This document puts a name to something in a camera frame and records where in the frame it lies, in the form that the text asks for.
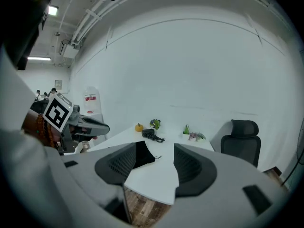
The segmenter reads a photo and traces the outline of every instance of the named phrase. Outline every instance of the white table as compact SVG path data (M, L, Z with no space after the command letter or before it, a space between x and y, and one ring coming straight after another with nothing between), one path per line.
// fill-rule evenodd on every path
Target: white table
M179 186L178 175L173 165L174 144L183 143L206 150L214 151L208 140L193 142L183 139L177 134L157 133L158 137L165 138L163 143L158 143L142 137L141 132L136 132L131 127L122 133L108 139L107 141L91 148L89 151L96 151L108 147L145 141L153 156L162 156L155 162L138 167L131 171L125 182L125 186L149 199L161 203L173 205L175 200L175 189Z

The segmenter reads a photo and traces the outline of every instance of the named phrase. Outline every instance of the ceiling light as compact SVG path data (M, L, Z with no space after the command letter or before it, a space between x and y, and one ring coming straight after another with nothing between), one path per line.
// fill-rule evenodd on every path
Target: ceiling light
M43 61L50 61L50 57L28 57L28 60L43 60Z
M48 7L48 14L50 14L50 15L56 15L57 14L57 10L58 10L58 7L49 5L49 7Z

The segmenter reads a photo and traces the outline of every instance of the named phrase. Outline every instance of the black office chair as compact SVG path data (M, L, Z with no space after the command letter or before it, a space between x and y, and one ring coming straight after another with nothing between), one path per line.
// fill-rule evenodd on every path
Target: black office chair
M239 157L255 167L261 150L261 139L257 136L258 125L253 121L231 120L233 129L231 135L221 140L221 152Z

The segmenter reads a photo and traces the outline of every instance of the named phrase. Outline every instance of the red label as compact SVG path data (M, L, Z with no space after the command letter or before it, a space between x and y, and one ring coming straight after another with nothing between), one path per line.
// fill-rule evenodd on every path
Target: red label
M85 101L92 101L92 100L96 100L96 96L86 97L85 98Z

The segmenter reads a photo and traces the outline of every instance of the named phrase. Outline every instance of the ceiling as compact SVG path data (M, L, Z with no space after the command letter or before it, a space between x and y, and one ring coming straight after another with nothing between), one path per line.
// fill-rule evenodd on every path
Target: ceiling
M63 58L63 56L59 54L61 42L65 39L71 39L73 32L77 29L78 23L86 13L85 10L90 9L97 1L98 0L73 0L64 18L60 36L57 37L55 36L55 33L59 31L60 22L70 0L52 0L50 4L59 7L57 15L48 16L44 28L30 55L32 57L51 58L51 61L43 61L43 64L55 65L57 67L69 67L72 64L72 59ZM41 64L41 61L30 61L29 63Z

